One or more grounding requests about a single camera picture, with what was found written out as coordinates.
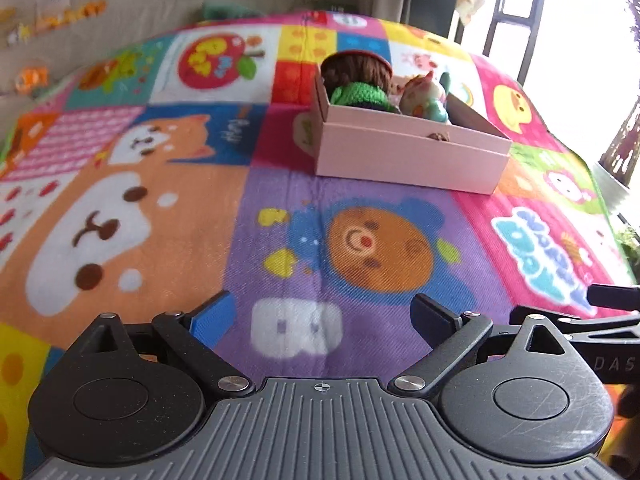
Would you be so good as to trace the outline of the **green cloth item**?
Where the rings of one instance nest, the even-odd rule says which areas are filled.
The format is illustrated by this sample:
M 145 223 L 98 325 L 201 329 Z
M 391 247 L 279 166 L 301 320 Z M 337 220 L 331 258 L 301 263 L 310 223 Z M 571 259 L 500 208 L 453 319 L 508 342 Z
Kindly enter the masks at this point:
M 204 2 L 202 5 L 204 21 L 242 20 L 243 18 L 260 18 L 261 16 L 262 12 L 236 3 Z

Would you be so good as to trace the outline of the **orange plush toy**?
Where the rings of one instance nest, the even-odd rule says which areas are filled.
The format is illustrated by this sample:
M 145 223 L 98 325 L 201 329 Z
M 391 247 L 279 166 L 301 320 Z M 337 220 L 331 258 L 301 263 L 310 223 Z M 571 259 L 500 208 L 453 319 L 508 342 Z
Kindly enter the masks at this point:
M 31 94 L 49 84 L 49 70 L 47 67 L 23 68 L 14 79 L 15 90 L 19 94 Z

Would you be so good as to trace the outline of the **teal round toy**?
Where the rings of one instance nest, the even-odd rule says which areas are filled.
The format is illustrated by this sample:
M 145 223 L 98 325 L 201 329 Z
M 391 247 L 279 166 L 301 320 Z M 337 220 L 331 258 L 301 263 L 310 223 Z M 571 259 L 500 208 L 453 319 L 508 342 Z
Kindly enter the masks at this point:
M 442 84 L 435 78 L 431 70 L 426 75 L 415 76 L 410 79 L 400 92 L 398 107 L 402 114 L 424 118 L 431 122 L 448 124 L 447 98 L 450 77 L 447 72 L 442 73 Z

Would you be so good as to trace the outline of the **yellow plush toys row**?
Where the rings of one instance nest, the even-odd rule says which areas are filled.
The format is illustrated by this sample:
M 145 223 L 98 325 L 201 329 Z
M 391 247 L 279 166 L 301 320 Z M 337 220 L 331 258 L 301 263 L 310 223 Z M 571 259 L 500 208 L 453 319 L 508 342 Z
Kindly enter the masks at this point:
M 35 36 L 70 26 L 87 18 L 95 18 L 104 13 L 106 9 L 107 0 L 89 1 L 78 8 L 64 4 L 60 10 L 38 14 L 32 24 L 24 22 L 12 24 L 6 31 L 6 44 L 9 47 L 27 44 Z

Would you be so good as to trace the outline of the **brown haired green doll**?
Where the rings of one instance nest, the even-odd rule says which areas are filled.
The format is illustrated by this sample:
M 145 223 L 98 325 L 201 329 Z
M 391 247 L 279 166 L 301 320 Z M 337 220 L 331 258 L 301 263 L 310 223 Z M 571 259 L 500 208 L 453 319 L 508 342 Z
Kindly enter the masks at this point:
M 392 66 L 378 54 L 363 50 L 335 52 L 322 61 L 320 74 L 332 105 L 400 113 L 390 100 Z

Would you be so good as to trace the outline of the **colourful cartoon play mat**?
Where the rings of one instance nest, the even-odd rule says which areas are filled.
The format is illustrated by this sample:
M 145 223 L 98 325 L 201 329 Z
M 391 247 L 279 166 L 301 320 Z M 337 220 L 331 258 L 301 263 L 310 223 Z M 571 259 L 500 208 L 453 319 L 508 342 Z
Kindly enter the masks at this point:
M 495 192 L 314 174 L 314 73 L 354 49 L 450 75 L 512 142 Z M 1 152 L 1 474 L 41 463 L 28 400 L 104 311 L 144 323 L 228 290 L 208 338 L 254 380 L 387 380 L 425 353 L 417 292 L 503 323 L 518 304 L 595 318 L 588 286 L 631 281 L 586 165 L 486 58 L 326 12 L 168 32 L 59 84 Z

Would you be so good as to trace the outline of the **black window frame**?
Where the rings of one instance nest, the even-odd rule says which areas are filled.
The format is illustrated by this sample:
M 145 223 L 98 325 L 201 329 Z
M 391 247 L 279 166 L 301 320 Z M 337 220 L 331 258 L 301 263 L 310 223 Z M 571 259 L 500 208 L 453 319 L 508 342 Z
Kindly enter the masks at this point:
M 544 0 L 496 0 L 483 54 L 522 86 L 535 51 Z

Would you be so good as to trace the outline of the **pink cardboard box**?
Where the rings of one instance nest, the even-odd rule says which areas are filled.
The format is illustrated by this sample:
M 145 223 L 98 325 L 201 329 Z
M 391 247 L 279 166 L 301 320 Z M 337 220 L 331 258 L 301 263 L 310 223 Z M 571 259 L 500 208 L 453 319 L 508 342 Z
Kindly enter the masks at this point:
M 511 139 L 453 94 L 450 122 L 334 105 L 319 74 L 311 101 L 314 173 L 489 195 Z

